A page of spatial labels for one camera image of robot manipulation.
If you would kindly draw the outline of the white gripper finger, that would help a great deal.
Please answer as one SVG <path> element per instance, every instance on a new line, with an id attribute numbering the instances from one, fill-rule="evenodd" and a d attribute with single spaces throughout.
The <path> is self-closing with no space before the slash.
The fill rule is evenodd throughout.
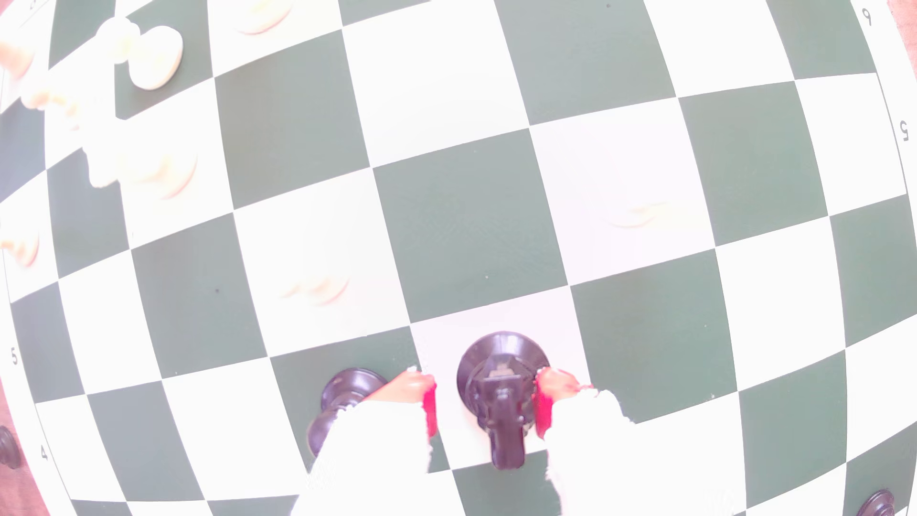
<path id="1" fill-rule="evenodd" d="M 562 515 L 717 513 L 714 498 L 664 468 L 660 450 L 624 415 L 613 392 L 556 367 L 539 369 L 533 384 L 545 478 Z"/>
<path id="2" fill-rule="evenodd" d="M 409 367 L 338 411 L 291 515 L 429 515 L 434 376 Z"/>

